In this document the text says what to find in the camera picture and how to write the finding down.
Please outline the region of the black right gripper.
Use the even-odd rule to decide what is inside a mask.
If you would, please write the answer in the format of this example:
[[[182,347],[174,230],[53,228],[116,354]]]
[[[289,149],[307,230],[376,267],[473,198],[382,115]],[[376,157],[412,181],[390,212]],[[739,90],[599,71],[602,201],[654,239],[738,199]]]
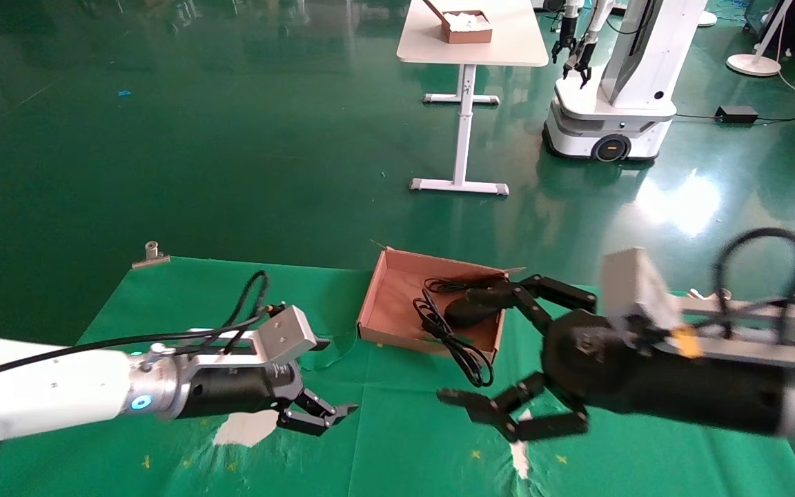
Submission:
[[[554,319],[544,300],[568,309]],[[597,297],[538,274],[520,281],[476,283],[447,306],[452,327],[472,327],[504,309],[517,309],[544,336],[543,372],[489,398],[442,388],[444,404],[466,410],[470,421],[494,427],[510,442],[533,442],[588,432],[587,406],[618,414],[644,414],[704,427],[775,436],[785,406],[788,373],[775,365],[717,358],[689,359],[652,349],[639,353],[594,315]],[[568,409],[520,420],[512,413],[552,393]]]

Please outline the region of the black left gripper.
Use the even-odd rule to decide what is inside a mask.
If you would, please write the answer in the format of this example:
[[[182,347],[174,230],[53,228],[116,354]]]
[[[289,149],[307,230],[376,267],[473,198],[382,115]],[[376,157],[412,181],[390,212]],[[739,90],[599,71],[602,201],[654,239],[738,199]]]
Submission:
[[[309,436],[325,431],[350,416],[360,404],[331,404],[318,393],[303,388],[296,364],[270,364],[249,368],[204,368],[189,382],[187,397],[176,418],[201,418],[235,413],[253,414],[283,410],[277,426]]]

